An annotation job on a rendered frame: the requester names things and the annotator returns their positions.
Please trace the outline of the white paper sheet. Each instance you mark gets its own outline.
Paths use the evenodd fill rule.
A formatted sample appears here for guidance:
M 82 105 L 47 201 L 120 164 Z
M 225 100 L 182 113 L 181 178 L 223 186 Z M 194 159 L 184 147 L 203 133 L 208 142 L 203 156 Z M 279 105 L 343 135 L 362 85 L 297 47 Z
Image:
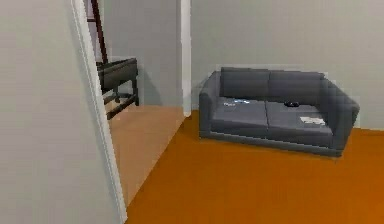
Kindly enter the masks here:
M 306 124 L 326 125 L 322 118 L 300 116 L 300 120 Z

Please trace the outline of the grey two-seat sofa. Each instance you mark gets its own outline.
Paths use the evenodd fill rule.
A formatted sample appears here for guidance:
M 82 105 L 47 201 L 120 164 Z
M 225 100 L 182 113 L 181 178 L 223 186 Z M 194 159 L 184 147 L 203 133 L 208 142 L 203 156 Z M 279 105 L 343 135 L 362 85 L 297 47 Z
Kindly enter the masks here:
M 232 99 L 250 104 L 224 106 Z M 299 102 L 286 107 L 284 102 Z M 320 72 L 223 67 L 199 93 L 199 136 L 339 157 L 359 104 Z M 322 118 L 306 124 L 300 116 Z

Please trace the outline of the dark red-brown leaning ladder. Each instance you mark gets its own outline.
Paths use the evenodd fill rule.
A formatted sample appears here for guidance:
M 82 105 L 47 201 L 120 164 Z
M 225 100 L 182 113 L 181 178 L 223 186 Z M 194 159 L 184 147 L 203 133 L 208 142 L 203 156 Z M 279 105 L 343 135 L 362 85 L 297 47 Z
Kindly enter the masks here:
M 100 51 L 102 56 L 102 63 L 107 64 L 108 56 L 107 56 L 107 51 L 105 46 L 105 39 L 104 39 L 102 22 L 101 22 L 99 4 L 97 0 L 89 0 L 89 1 L 91 3 L 93 16 L 91 18 L 88 18 L 87 21 L 94 23 L 96 25 L 97 38 L 99 41 L 99 46 L 100 46 Z

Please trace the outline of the blue and white flat object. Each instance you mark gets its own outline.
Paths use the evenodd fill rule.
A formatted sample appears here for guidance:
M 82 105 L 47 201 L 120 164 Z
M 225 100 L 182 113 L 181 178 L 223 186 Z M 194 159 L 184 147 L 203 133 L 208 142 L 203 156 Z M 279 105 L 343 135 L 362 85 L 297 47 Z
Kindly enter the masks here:
M 250 101 L 245 99 L 232 99 L 223 102 L 224 106 L 236 106 L 238 104 L 250 104 Z

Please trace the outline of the dark side table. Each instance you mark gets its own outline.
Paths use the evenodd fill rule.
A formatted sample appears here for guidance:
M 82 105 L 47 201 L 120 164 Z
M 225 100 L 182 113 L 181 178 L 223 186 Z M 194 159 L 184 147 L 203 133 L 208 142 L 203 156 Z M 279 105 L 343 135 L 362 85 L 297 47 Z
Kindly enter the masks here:
M 112 94 L 103 98 L 104 104 L 111 101 L 118 103 L 118 106 L 106 113 L 107 119 L 110 120 L 118 113 L 123 111 L 127 106 L 134 103 L 139 105 L 138 94 L 138 66 L 136 58 L 129 58 L 97 67 L 98 76 L 101 85 L 102 94 L 112 91 Z M 132 83 L 132 93 L 121 93 L 119 86 L 130 81 Z

